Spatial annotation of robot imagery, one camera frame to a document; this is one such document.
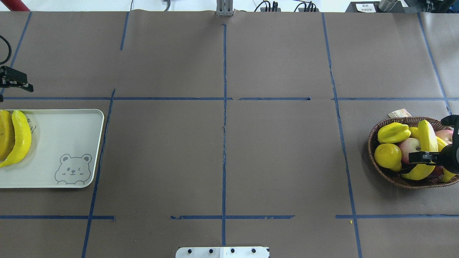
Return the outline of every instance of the red object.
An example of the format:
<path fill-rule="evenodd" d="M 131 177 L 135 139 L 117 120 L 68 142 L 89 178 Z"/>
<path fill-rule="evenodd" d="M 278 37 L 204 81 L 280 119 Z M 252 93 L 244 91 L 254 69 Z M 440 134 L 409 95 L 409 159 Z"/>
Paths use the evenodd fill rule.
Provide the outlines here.
<path fill-rule="evenodd" d="M 1 0 L 10 11 L 30 11 L 21 0 Z"/>

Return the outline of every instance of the fruit basket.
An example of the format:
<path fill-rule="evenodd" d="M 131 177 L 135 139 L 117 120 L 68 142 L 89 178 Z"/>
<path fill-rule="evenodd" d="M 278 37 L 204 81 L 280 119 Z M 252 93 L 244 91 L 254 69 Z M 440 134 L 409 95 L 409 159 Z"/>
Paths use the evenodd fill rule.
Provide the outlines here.
<path fill-rule="evenodd" d="M 459 175 L 454 176 L 450 181 L 446 183 L 441 182 L 442 176 L 433 178 L 433 179 L 423 179 L 423 180 L 417 180 L 417 181 L 408 180 L 408 179 L 402 178 L 400 176 L 400 173 L 409 172 L 410 169 L 414 165 L 411 165 L 411 166 L 404 165 L 402 167 L 402 171 L 400 171 L 400 173 L 397 173 L 397 172 L 391 171 L 390 169 L 383 168 L 376 163 L 374 154 L 375 154 L 375 149 L 380 144 L 378 141 L 378 131 L 381 127 L 388 125 L 390 123 L 393 123 L 393 122 L 407 124 L 409 127 L 416 127 L 419 121 L 421 120 L 429 121 L 429 123 L 432 125 L 435 131 L 450 129 L 449 127 L 443 126 L 440 123 L 440 121 L 432 119 L 432 118 L 427 118 L 427 117 L 389 118 L 389 119 L 383 120 L 373 127 L 368 137 L 368 154 L 369 154 L 371 163 L 373 164 L 375 169 L 378 171 L 378 173 L 382 177 L 384 177 L 387 181 L 397 186 L 406 188 L 406 189 L 420 189 L 420 188 L 444 187 L 448 185 L 454 185 L 455 183 L 459 181 Z"/>

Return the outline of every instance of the white bracket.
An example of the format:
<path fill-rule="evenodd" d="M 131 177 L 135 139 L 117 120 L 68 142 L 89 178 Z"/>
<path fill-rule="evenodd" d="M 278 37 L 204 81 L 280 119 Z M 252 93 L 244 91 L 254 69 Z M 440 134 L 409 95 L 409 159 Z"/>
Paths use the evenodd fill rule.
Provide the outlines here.
<path fill-rule="evenodd" d="M 233 0 L 217 0 L 217 16 L 233 16 Z"/>
<path fill-rule="evenodd" d="M 182 247 L 175 258 L 269 258 L 269 247 Z"/>

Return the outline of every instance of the bear ear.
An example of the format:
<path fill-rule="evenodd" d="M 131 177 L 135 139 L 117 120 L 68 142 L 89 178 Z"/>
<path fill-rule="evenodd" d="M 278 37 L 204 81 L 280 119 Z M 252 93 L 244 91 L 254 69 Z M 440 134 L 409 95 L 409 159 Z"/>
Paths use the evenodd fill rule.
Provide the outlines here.
<path fill-rule="evenodd" d="M 87 161 L 88 163 L 92 160 L 92 157 L 89 154 L 84 154 L 81 158 Z"/>
<path fill-rule="evenodd" d="M 70 155 L 68 155 L 68 154 L 62 155 L 62 157 L 61 157 L 61 163 L 64 163 L 64 161 L 66 161 L 66 160 L 68 160 L 68 159 L 70 159 L 70 158 L 71 158 L 71 157 L 70 157 Z"/>

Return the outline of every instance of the basket rim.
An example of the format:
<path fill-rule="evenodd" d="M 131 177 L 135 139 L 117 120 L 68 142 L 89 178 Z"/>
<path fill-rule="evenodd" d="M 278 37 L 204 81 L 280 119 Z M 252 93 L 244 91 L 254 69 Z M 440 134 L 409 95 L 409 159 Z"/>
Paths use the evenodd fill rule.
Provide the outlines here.
<path fill-rule="evenodd" d="M 403 119 L 407 119 L 407 118 L 420 118 L 422 120 L 427 120 L 429 122 L 433 122 L 433 123 L 440 123 L 440 121 L 436 120 L 436 119 L 433 119 L 433 118 L 429 118 L 429 117 L 402 117 L 402 118 L 387 118 L 387 119 L 384 119 L 380 122 L 378 122 L 370 131 L 370 134 L 368 136 L 368 141 L 367 141 L 367 149 L 368 149 L 368 155 L 370 157 L 370 160 L 374 166 L 374 168 L 378 171 L 378 173 L 383 177 L 385 178 L 387 181 L 391 182 L 392 184 L 396 185 L 396 186 L 399 186 L 399 187 L 402 187 L 402 188 L 405 188 L 405 189 L 423 189 L 423 188 L 435 188 L 435 187 L 445 187 L 445 186 L 449 186 L 449 185 L 454 185 L 456 184 L 457 182 L 459 182 L 459 178 L 453 178 L 451 179 L 449 182 L 447 183 L 441 183 L 441 184 L 432 184 L 432 185 L 419 185 L 419 186 L 411 186 L 411 185 L 404 185 L 404 184 L 401 184 L 395 180 L 393 180 L 390 176 L 388 176 L 386 173 L 384 173 L 381 168 L 379 167 L 379 165 L 377 165 L 376 163 L 376 160 L 375 160 L 375 157 L 373 155 L 373 153 L 371 152 L 371 143 L 372 143 L 372 136 L 377 133 L 377 130 L 379 130 L 379 128 L 381 127 L 382 124 L 384 124 L 385 122 L 387 121 L 392 121 L 392 122 L 398 122 L 400 120 L 403 120 Z"/>

